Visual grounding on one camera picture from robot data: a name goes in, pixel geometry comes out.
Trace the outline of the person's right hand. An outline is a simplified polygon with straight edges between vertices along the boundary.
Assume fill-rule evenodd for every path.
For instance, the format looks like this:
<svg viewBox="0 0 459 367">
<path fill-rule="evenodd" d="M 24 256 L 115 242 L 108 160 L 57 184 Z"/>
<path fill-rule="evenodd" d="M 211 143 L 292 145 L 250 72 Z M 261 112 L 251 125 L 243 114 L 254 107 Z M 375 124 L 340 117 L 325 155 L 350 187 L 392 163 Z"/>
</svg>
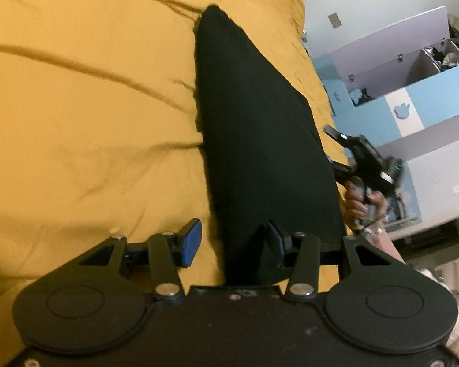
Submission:
<svg viewBox="0 0 459 367">
<path fill-rule="evenodd" d="M 349 229 L 353 231 L 362 230 L 360 222 L 366 218 L 367 212 L 363 193 L 357 191 L 351 181 L 345 184 L 345 189 L 343 220 Z M 374 191 L 367 195 L 367 201 L 375 207 L 375 218 L 371 228 L 373 230 L 380 228 L 379 234 L 381 234 L 385 229 L 385 217 L 388 210 L 387 200 L 380 192 Z"/>
</svg>

